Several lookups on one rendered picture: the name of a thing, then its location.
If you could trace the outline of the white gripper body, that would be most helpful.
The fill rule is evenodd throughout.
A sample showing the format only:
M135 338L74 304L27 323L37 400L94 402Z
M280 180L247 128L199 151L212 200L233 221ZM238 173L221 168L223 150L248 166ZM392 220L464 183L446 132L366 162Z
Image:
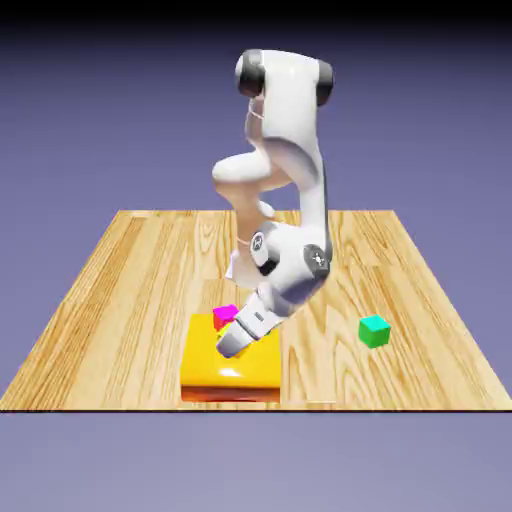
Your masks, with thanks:
M263 299L254 292L221 335L216 349L225 358L235 357L266 336L283 320L283 317L267 309Z

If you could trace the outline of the small magenta cube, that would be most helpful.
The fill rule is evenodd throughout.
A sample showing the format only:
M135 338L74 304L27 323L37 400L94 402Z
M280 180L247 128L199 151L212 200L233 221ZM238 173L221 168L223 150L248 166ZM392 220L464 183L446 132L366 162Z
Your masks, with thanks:
M213 325L216 331L220 331L226 325L231 323L238 313L238 308L234 304L216 307L212 310Z

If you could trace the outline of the small green cube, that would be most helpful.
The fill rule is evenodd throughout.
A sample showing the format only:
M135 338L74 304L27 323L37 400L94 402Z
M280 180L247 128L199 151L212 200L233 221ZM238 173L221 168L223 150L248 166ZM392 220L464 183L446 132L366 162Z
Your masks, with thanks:
M359 321L359 339L369 348L389 343L391 326L379 315L362 318Z

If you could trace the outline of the large orange box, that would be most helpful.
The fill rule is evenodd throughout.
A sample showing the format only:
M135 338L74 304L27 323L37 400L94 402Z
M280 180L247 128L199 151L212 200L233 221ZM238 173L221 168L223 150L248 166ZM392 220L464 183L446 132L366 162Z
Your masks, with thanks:
M241 355L227 359L216 349L213 315L191 316L181 368L185 402L278 402L281 386L279 332L271 331Z

